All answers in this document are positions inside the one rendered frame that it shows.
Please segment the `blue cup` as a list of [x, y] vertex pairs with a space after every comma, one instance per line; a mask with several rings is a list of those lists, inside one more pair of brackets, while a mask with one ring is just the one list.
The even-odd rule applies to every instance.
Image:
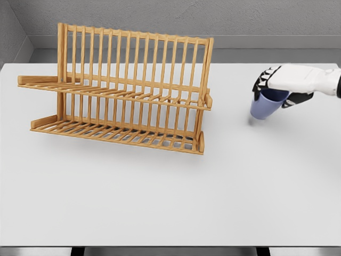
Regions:
[[288, 98], [289, 91], [262, 89], [258, 100], [251, 103], [250, 113], [256, 119], [266, 119]]

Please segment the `wooden two-tier dish rack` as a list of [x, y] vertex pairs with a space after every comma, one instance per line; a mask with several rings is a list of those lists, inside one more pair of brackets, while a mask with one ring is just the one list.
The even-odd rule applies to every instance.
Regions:
[[203, 154], [214, 40], [58, 25], [58, 74], [18, 85], [57, 93], [35, 132]]

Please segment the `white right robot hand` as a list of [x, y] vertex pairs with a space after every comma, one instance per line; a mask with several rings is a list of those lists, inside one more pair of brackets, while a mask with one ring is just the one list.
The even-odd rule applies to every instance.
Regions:
[[322, 73], [320, 68], [303, 65], [284, 64], [271, 67], [263, 71], [255, 82], [254, 99], [259, 98], [261, 90], [274, 89], [290, 92], [282, 108], [305, 102], [312, 99], [317, 90], [318, 76]]

